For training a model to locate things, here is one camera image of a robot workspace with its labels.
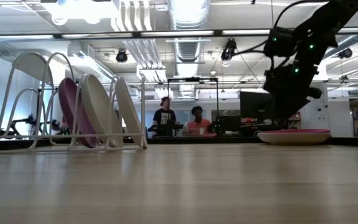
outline pink shirt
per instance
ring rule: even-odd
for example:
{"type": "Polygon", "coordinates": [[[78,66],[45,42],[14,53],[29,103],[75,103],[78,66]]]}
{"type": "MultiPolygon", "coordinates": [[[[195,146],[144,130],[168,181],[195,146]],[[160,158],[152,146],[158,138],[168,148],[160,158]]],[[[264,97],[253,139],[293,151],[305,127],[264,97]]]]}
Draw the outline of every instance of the pink shirt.
{"type": "Polygon", "coordinates": [[[200,123],[196,123],[196,121],[187,122],[187,126],[184,131],[188,130],[192,134],[201,134],[200,129],[203,128],[204,131],[202,133],[208,132],[208,126],[211,122],[208,119],[202,119],[200,123]]]}

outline pink bowl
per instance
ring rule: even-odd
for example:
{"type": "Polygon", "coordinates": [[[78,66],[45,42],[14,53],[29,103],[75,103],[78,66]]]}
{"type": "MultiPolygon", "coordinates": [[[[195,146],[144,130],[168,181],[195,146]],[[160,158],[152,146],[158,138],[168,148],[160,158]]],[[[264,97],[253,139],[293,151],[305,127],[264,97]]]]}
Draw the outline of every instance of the pink bowl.
{"type": "Polygon", "coordinates": [[[265,134],[286,134],[286,133],[330,133],[328,129],[290,129],[278,131],[265,131],[265,134]]]}
{"type": "MultiPolygon", "coordinates": [[[[62,82],[60,82],[59,84],[58,94],[59,94],[60,106],[62,107],[63,115],[66,119],[71,134],[74,134],[72,129],[74,123],[76,91],[77,91],[77,85],[71,78],[64,78],[62,82]]],[[[85,109],[82,104],[81,93],[78,98],[78,110],[77,110],[76,120],[77,120],[76,123],[80,124],[80,134],[95,134],[95,131],[92,128],[92,125],[88,119],[88,116],[85,113],[85,109]]],[[[77,138],[77,141],[81,143],[83,146],[89,148],[96,147],[96,143],[97,143],[96,137],[77,138]]]]}

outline cap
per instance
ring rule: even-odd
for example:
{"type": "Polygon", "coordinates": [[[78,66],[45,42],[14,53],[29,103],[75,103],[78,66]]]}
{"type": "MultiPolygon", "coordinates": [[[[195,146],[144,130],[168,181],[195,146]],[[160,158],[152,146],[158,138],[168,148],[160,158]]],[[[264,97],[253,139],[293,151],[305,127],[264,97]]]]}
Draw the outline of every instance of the cap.
{"type": "Polygon", "coordinates": [[[162,106],[162,103],[165,102],[165,100],[169,100],[169,97],[164,96],[164,97],[161,99],[160,106],[162,106]]]}

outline wooden tabletop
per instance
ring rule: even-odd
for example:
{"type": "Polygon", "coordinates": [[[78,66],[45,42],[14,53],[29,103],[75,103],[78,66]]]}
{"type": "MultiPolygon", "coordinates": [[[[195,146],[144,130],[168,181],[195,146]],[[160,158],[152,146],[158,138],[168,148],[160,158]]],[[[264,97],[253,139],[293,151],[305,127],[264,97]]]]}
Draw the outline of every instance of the wooden tabletop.
{"type": "Polygon", "coordinates": [[[358,224],[358,148],[0,155],[0,223],[358,224]]]}

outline white plate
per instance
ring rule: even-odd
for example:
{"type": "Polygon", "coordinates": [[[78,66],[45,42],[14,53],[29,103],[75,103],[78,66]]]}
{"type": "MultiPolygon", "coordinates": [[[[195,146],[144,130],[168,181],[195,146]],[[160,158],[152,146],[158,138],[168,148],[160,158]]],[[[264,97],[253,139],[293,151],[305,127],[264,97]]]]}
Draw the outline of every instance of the white plate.
{"type": "MultiPolygon", "coordinates": [[[[122,77],[119,78],[116,82],[116,94],[119,113],[121,114],[122,118],[124,118],[128,131],[130,133],[141,133],[142,128],[140,128],[140,121],[137,117],[134,102],[132,101],[127,85],[125,84],[125,81],[122,77]]],[[[138,146],[140,146],[142,137],[134,136],[133,140],[138,146]]],[[[147,141],[145,137],[143,137],[143,148],[147,149],[147,141]]]]}
{"type": "MultiPolygon", "coordinates": [[[[82,83],[81,95],[86,115],[88,115],[96,134],[122,133],[114,110],[111,110],[110,131],[108,130],[109,96],[98,78],[94,75],[88,75],[82,83]]],[[[102,142],[106,142],[107,139],[107,137],[100,137],[102,142]]],[[[122,147],[123,144],[122,137],[110,137],[110,147],[122,147]]]]}
{"type": "Polygon", "coordinates": [[[259,133],[258,137],[270,144],[317,144],[325,142],[331,133],[259,133]]]}

